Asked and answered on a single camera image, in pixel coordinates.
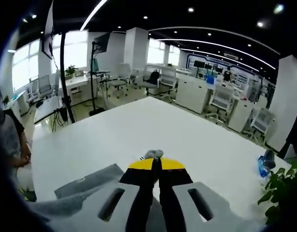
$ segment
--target white cabinet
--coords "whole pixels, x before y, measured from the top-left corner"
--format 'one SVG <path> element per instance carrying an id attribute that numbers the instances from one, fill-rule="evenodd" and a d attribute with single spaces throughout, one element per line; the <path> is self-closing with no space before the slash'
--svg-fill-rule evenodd
<path id="1" fill-rule="evenodd" d="M 201 114 L 207 99 L 208 87 L 205 81 L 194 77 L 179 80 L 176 104 Z"/>
<path id="2" fill-rule="evenodd" d="M 228 127 L 241 133 L 252 113 L 253 107 L 252 102 L 239 100 L 232 112 Z"/>

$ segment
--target tiled floor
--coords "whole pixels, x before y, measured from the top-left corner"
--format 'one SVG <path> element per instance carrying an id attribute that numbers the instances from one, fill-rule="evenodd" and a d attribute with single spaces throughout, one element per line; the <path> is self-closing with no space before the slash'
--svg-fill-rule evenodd
<path id="1" fill-rule="evenodd" d="M 104 102 L 104 98 L 103 96 L 106 96 L 105 94 L 102 96 L 102 94 L 100 93 L 100 97 L 98 99 L 95 100 L 96 106 L 98 107 L 103 107 L 103 108 L 113 108 L 116 106 L 120 106 L 123 104 L 127 104 L 142 98 L 145 98 L 145 90 L 142 89 L 134 89 L 133 87 L 128 87 L 128 91 L 124 90 L 125 93 L 127 93 L 127 96 L 125 96 L 125 94 L 123 94 L 119 99 L 116 98 L 115 96 L 113 96 L 112 93 L 113 90 L 109 90 L 109 95 L 110 97 L 108 97 L 108 104 L 107 107 L 105 106 L 105 102 Z M 170 100 L 168 98 L 163 99 L 163 101 L 169 103 Z M 191 114 L 197 115 L 199 117 L 205 118 L 204 114 L 198 114 L 195 113 L 193 111 L 190 111 L 184 107 L 181 107 L 179 105 L 176 105 L 174 102 L 171 103 L 172 105 L 181 108 L 187 112 L 190 112 Z M 35 125 L 33 123 L 33 119 L 34 119 L 34 115 L 35 115 L 35 110 L 36 108 L 33 106 L 30 109 L 30 112 L 28 112 L 26 115 L 22 116 L 22 123 L 23 126 L 25 127 L 25 133 L 28 139 L 32 139 L 33 137 L 33 133 L 34 133 L 34 129 L 35 129 Z M 74 117 L 76 121 L 80 121 L 82 119 L 85 119 L 87 117 L 89 117 L 89 112 L 92 110 L 92 103 L 91 101 L 87 101 L 81 104 L 78 104 L 76 106 L 72 107 L 73 113 L 74 113 Z M 46 119 L 44 119 L 42 122 L 40 122 L 40 124 L 42 124 L 42 126 L 46 126 L 48 127 L 48 131 L 51 131 L 51 122 L 53 122 L 54 116 L 48 117 Z M 237 133 L 234 130 L 231 130 L 230 128 L 227 127 L 226 124 L 220 124 L 220 126 L 222 126 L 223 128 L 225 128 L 225 130 L 231 131 L 233 133 Z M 60 127 L 58 124 L 56 124 L 56 130 L 60 130 L 62 127 Z M 249 139 L 247 136 L 244 136 L 242 134 L 239 134 L 240 136 L 242 136 L 243 138 Z"/>

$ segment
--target floor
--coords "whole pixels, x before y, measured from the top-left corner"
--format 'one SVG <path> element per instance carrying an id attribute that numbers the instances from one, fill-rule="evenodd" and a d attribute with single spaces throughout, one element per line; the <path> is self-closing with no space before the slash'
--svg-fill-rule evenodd
<path id="1" fill-rule="evenodd" d="M 113 91 L 114 91 L 114 89 L 109 89 L 108 95 L 110 97 L 108 97 L 108 100 L 107 100 L 108 104 L 105 104 L 105 101 L 104 101 L 104 98 L 106 96 L 105 93 L 103 95 L 101 93 L 99 93 L 100 97 L 95 99 L 96 106 L 97 107 L 102 107 L 102 108 L 105 108 L 105 109 L 110 109 L 110 108 L 113 108 L 113 107 L 117 107 L 117 106 L 127 104 L 127 103 L 130 103 L 130 102 L 133 102 L 133 101 L 136 101 L 136 100 L 147 97 L 146 94 L 145 94 L 145 90 L 143 88 L 135 89 L 134 87 L 129 86 L 128 91 L 126 89 L 124 89 L 124 92 L 120 96 L 120 98 L 117 98 L 116 96 L 114 96 Z M 171 95 L 172 95 L 172 98 L 175 98 L 175 91 L 172 91 Z M 164 99 L 162 99 L 162 101 L 170 103 L 169 98 L 164 98 Z M 205 113 L 200 115 L 200 114 L 198 114 L 196 112 L 190 111 L 190 110 L 188 110 L 188 109 L 186 109 L 184 107 L 176 105 L 174 101 L 171 101 L 171 104 L 178 107 L 178 108 L 181 108 L 181 109 L 183 109 L 183 110 L 185 110 L 187 112 L 190 112 L 191 114 L 194 114 L 196 116 L 204 118 L 205 120 L 209 120 L 212 123 L 215 123 L 214 120 L 205 118 Z M 87 102 L 78 104 L 76 106 L 73 106 L 72 110 L 73 110 L 73 113 L 74 113 L 75 120 L 80 121 L 82 119 L 85 119 L 85 118 L 89 117 L 89 112 L 92 110 L 92 102 L 87 101 Z M 34 130 L 35 130 L 35 125 L 33 123 L 35 111 L 36 111 L 35 106 L 32 106 L 30 111 L 26 115 L 22 116 L 22 118 L 21 118 L 23 126 L 25 127 L 26 136 L 31 141 L 32 141 Z M 53 126 L 53 121 L 54 121 L 54 116 L 50 116 L 50 117 L 44 119 L 42 122 L 40 122 L 39 125 L 42 125 L 43 127 L 44 126 L 48 127 L 48 131 L 51 132 L 52 126 Z M 230 128 L 228 128 L 226 124 L 218 124 L 218 125 L 225 128 L 225 130 L 231 131 L 233 133 L 237 133 L 236 131 L 231 130 Z M 60 126 L 58 123 L 56 123 L 56 131 L 61 130 L 61 128 L 62 128 L 62 126 Z M 242 135 L 242 134 L 239 134 L 239 135 L 241 137 L 243 137 L 243 138 L 246 138 L 246 139 L 250 140 L 245 135 Z M 262 143 L 258 143 L 255 140 L 251 140 L 251 141 L 258 144 L 258 145 L 260 145 L 260 146 L 263 146 Z"/>

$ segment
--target ceiling light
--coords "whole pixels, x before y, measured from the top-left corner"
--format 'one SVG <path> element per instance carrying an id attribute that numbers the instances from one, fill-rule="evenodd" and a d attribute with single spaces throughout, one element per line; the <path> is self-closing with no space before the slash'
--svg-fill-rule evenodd
<path id="1" fill-rule="evenodd" d="M 278 5 L 274 8 L 273 12 L 274 12 L 275 14 L 278 14 L 278 13 L 281 13 L 283 10 L 284 10 L 284 5 L 282 5 L 282 4 L 278 4 Z"/>
<path id="2" fill-rule="evenodd" d="M 258 69 L 255 69 L 255 68 L 253 68 L 253 67 L 251 67 L 251 66 L 249 66 L 249 65 L 247 65 L 247 64 L 243 64 L 243 63 L 241 63 L 241 62 L 239 62 L 239 61 L 236 61 L 236 60 L 234 60 L 234 59 L 230 59 L 230 58 L 228 58 L 228 57 L 223 57 L 223 56 L 216 55 L 216 54 L 209 53 L 209 52 L 202 52 L 202 51 L 191 50 L 191 49 L 186 49 L 186 48 L 182 48 L 182 50 L 185 50 L 185 51 L 191 51 L 191 52 L 200 52 L 200 53 L 205 53 L 205 54 L 209 54 L 209 55 L 213 55 L 213 56 L 217 56 L 217 57 L 222 57 L 222 58 L 224 58 L 224 59 L 228 59 L 228 60 L 231 60 L 231 61 L 233 61 L 233 62 L 242 64 L 242 65 L 244 65 L 244 66 L 246 66 L 246 67 L 249 67 L 250 69 L 254 69 L 255 71 L 259 72 Z"/>
<path id="3" fill-rule="evenodd" d="M 199 40 L 186 40 L 186 39 L 157 39 L 157 41 L 188 41 L 188 42 L 197 42 L 197 43 L 204 43 L 204 44 L 211 44 L 211 45 L 216 45 L 216 46 L 220 46 L 220 47 L 224 47 L 224 48 L 228 48 L 228 49 L 231 49 L 231 50 L 234 50 L 234 51 L 237 51 L 237 52 L 241 52 L 243 54 L 246 54 L 250 57 L 253 57 L 254 59 L 260 61 L 260 62 L 263 62 L 264 64 L 266 64 L 267 66 L 273 68 L 274 70 L 276 70 L 276 68 L 274 68 L 272 65 L 266 63 L 265 61 L 263 61 L 262 59 L 260 58 L 257 58 L 249 53 L 246 53 L 246 52 L 243 52 L 241 50 L 238 50 L 238 49 L 235 49 L 235 48 L 232 48 L 232 47 L 228 47 L 228 46 L 225 46 L 225 45 L 221 45 L 221 44 L 218 44 L 218 43 L 211 43 L 211 42 L 206 42 L 206 41 L 199 41 Z"/>
<path id="4" fill-rule="evenodd" d="M 84 30 L 84 28 L 86 27 L 87 23 L 89 23 L 89 21 L 91 20 L 91 18 L 93 18 L 93 16 L 97 13 L 97 11 L 99 11 L 99 9 L 107 2 L 108 0 L 101 0 L 97 6 L 92 10 L 92 12 L 89 14 L 89 16 L 87 17 L 87 19 L 85 20 L 85 22 L 83 23 L 82 27 L 80 30 Z"/>
<path id="5" fill-rule="evenodd" d="M 260 28 L 262 28 L 264 26 L 264 23 L 263 22 L 258 22 L 257 23 L 257 26 L 260 27 Z"/>

